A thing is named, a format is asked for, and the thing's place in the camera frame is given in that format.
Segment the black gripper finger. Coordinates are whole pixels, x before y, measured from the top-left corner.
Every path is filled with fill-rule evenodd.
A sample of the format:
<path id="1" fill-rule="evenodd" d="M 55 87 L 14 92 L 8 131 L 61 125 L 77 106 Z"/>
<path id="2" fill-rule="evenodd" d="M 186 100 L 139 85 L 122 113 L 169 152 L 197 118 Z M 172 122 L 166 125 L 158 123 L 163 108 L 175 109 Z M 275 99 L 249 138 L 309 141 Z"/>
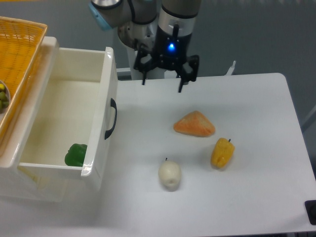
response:
<path id="1" fill-rule="evenodd" d="M 184 67 L 184 64 L 176 68 L 176 73 L 180 77 L 180 84 L 178 88 L 178 92 L 181 93 L 184 85 L 187 85 L 190 81 L 195 82 L 198 76 L 198 68 L 199 68 L 199 56 L 192 55 L 187 57 L 186 63 L 191 69 L 190 72 Z"/>
<path id="2" fill-rule="evenodd" d="M 150 56 L 150 58 L 146 62 L 142 62 L 142 59 L 147 56 Z M 152 52 L 145 44 L 141 44 L 138 48 L 133 68 L 142 74 L 142 85 L 145 85 L 147 73 L 157 67 L 158 61 L 156 58 L 152 58 Z"/>

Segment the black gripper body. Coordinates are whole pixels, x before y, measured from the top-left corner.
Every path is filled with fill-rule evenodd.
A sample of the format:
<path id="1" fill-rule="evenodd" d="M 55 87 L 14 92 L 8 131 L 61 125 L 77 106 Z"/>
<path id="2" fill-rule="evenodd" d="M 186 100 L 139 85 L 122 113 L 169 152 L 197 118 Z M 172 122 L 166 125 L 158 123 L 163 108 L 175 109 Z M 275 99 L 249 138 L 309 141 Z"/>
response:
<path id="1" fill-rule="evenodd" d="M 161 69 L 180 71 L 187 62 L 187 50 L 193 33 L 196 14 L 174 13 L 166 8 L 160 10 L 152 63 Z"/>

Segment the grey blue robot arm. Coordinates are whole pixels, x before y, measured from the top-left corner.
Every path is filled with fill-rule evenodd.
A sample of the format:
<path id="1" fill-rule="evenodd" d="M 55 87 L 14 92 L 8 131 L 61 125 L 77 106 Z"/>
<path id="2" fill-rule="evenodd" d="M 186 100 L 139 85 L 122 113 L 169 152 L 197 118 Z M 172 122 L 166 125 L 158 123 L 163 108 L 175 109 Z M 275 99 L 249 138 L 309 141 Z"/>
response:
<path id="1" fill-rule="evenodd" d="M 127 49 L 132 79 L 156 79 L 165 71 L 180 78 L 179 91 L 196 81 L 199 56 L 187 55 L 199 0 L 91 0 L 89 9 L 103 30 L 116 28 Z"/>

